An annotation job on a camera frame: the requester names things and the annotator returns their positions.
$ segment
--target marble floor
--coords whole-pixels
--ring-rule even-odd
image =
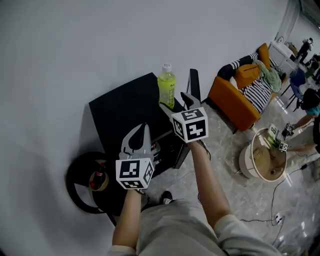
[[[314,86],[311,80],[309,82],[311,87]],[[236,174],[240,169],[240,151],[248,145],[258,129],[267,128],[273,123],[282,130],[287,122],[294,124],[304,116],[305,112],[301,109],[293,112],[295,101],[286,109],[293,93],[290,88],[283,96],[281,93],[288,85],[287,81],[265,109],[253,130],[238,131],[236,134],[232,133],[232,124],[218,110],[204,103],[203,107],[209,119],[209,138],[205,139],[205,143],[211,152],[214,173],[223,187],[233,213],[239,219],[248,221],[274,219],[276,213],[285,216],[282,228],[281,225],[272,226],[269,221],[245,224],[263,240],[274,243],[280,251],[298,255],[310,247],[313,237],[318,235],[320,230],[320,182],[313,179],[312,164],[304,170],[296,171],[278,186],[274,194],[273,216],[273,192],[284,178],[276,182],[265,182],[258,178],[246,178],[241,173]],[[287,169],[283,176],[299,168],[300,166],[293,166]],[[171,191],[175,199],[184,198],[199,203],[190,154],[180,169],[169,169],[153,178],[146,192],[152,199],[158,199],[165,190]]]

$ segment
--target power cable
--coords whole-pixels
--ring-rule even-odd
[[[206,143],[205,143],[202,139],[198,140],[198,142],[199,142],[199,143],[202,145],[202,147],[205,149],[207,155],[209,156],[209,160],[211,161],[211,153],[210,153],[210,151],[209,151]]]
[[[267,219],[267,220],[261,220],[261,219],[246,220],[246,219],[241,219],[240,221],[242,221],[242,222],[270,222],[273,227],[274,227],[274,226],[277,226],[278,224],[273,224],[273,223],[272,223],[273,221],[276,220],[276,219],[272,219],[272,217],[273,217],[273,207],[274,207],[274,200],[275,200],[275,192],[276,192],[276,189],[277,189],[277,187],[278,187],[280,184],[282,184],[287,178],[289,178],[289,176],[290,176],[291,174],[293,174],[293,173],[295,173],[295,172],[297,172],[297,171],[300,171],[300,170],[304,170],[305,168],[307,168],[307,166],[308,166],[307,164],[304,164],[300,169],[297,169],[297,170],[294,170],[294,171],[290,172],[278,185],[275,186],[275,188],[274,188],[274,190],[273,190],[272,201],[271,201],[271,219]],[[278,234],[276,235],[276,237],[275,237],[272,245],[275,244],[275,242],[277,241],[277,239],[278,239],[278,237],[279,237],[279,235],[280,235],[280,232],[281,232],[281,230],[282,230],[282,228],[283,228],[283,226],[284,226],[284,223],[285,223],[285,218],[286,218],[286,216],[283,216],[283,217],[280,218],[280,220],[279,220],[279,221],[282,220],[282,224],[281,224],[281,227],[280,227],[280,229],[279,229],[279,232],[278,232]]]

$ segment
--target blue chair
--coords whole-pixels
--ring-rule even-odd
[[[292,91],[293,91],[293,95],[290,97],[289,100],[290,103],[288,104],[288,106],[286,106],[285,109],[287,109],[291,103],[295,100],[295,97],[297,98],[297,101],[300,99],[302,100],[303,98],[303,94],[301,93],[300,91],[300,86],[301,85],[304,85],[306,83],[306,75],[305,75],[305,72],[301,69],[301,68],[298,68],[295,72],[292,72],[291,75],[290,75],[290,85],[284,90],[284,92],[281,94],[284,95],[285,92],[289,89],[289,87],[292,88]]]

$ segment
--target striped pillow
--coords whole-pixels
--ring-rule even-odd
[[[272,88],[265,80],[258,78],[252,84],[240,89],[239,92],[261,114],[271,99]]]

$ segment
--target gray shirt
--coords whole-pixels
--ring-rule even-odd
[[[142,212],[136,251],[127,246],[114,245],[108,255],[280,256],[281,254],[270,244],[259,239],[235,216],[222,217],[213,231],[200,204],[175,200],[168,205],[155,206]]]

